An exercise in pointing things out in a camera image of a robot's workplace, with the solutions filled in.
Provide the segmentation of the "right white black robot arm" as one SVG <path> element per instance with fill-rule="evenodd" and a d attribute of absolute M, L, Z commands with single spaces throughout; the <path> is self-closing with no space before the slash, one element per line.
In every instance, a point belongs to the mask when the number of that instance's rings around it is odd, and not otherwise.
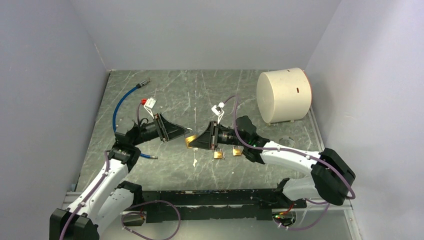
<path fill-rule="evenodd" d="M 341 206 L 353 199 L 353 170 L 331 148 L 307 151 L 286 147 L 257 134 L 257 128 L 246 115 L 238 117 L 235 128 L 211 121 L 206 130 L 191 140 L 188 146 L 216 150 L 219 145 L 241 146 L 242 155 L 253 163 L 270 164 L 295 170 L 305 175 L 301 179 L 282 180 L 275 193 L 275 202 L 282 208 L 300 199 L 320 198 Z"/>

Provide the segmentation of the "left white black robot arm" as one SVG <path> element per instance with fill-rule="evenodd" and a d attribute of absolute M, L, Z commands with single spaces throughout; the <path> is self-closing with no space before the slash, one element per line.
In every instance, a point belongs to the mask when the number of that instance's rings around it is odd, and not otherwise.
<path fill-rule="evenodd" d="M 124 180 L 140 157 L 137 146 L 156 138 L 168 142 L 188 133 L 189 129 L 168 121 L 161 113 L 155 114 L 150 123 L 117 129 L 115 143 L 104 152 L 104 164 L 94 180 L 67 208 L 57 208 L 51 214 L 49 239 L 100 239 L 121 212 L 142 206 L 142 186 Z"/>

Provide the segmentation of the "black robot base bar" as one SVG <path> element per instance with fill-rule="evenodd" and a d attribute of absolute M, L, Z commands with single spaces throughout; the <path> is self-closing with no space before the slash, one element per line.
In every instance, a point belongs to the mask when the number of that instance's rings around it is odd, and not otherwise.
<path fill-rule="evenodd" d="M 127 211 L 142 212 L 147 223 L 189 220 L 256 219 L 305 209 L 305 200 L 290 200 L 272 188 L 226 190 L 146 190 Z"/>

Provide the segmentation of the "brass padlock with key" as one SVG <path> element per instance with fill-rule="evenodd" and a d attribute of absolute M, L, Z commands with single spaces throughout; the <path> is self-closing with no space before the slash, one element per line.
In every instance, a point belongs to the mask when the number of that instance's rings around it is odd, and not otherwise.
<path fill-rule="evenodd" d="M 213 159 L 214 160 L 221 160 L 225 158 L 225 153 L 220 147 L 217 147 L 213 152 Z"/>

